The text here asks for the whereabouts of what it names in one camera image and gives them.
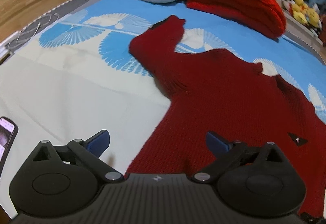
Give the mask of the blue white patterned bedsheet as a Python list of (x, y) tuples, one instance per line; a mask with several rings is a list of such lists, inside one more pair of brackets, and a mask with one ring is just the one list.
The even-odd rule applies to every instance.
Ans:
[(325, 119), (325, 66), (287, 36), (274, 41), (182, 2), (91, 0), (34, 35), (1, 65), (1, 115), (19, 129), (1, 174), (1, 206), (10, 217), (16, 215), (10, 182), (41, 140), (64, 145), (106, 129), (111, 142), (101, 159), (127, 170), (170, 106), (128, 46), (170, 15), (186, 20), (178, 51), (227, 49), (260, 62), (265, 74), (279, 74), (300, 89)]

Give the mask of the dark red knit sweater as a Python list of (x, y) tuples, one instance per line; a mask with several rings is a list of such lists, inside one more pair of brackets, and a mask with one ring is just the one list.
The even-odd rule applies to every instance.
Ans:
[(304, 93), (226, 49), (177, 53), (185, 21), (170, 16), (132, 39), (129, 52), (171, 104), (128, 173), (192, 175), (214, 161), (206, 134), (251, 146), (275, 142), (304, 181), (301, 211), (319, 216), (325, 196), (325, 123)]

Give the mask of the yellow plush toys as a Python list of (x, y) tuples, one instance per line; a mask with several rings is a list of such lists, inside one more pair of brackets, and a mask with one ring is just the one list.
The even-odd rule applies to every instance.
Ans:
[(283, 0), (283, 7), (294, 20), (308, 28), (320, 28), (321, 21), (318, 7), (309, 7), (304, 0)]

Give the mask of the smartphone with lit screen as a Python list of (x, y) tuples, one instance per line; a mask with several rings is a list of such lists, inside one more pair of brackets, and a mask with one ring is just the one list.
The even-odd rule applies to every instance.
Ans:
[(9, 118), (2, 116), (0, 119), (0, 174), (2, 173), (7, 156), (18, 133), (18, 126)]

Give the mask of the bright red folded blanket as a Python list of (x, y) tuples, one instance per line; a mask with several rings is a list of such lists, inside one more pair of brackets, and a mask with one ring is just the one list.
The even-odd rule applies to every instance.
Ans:
[(286, 30), (286, 18), (276, 0), (186, 0), (186, 6), (239, 22), (271, 39)]

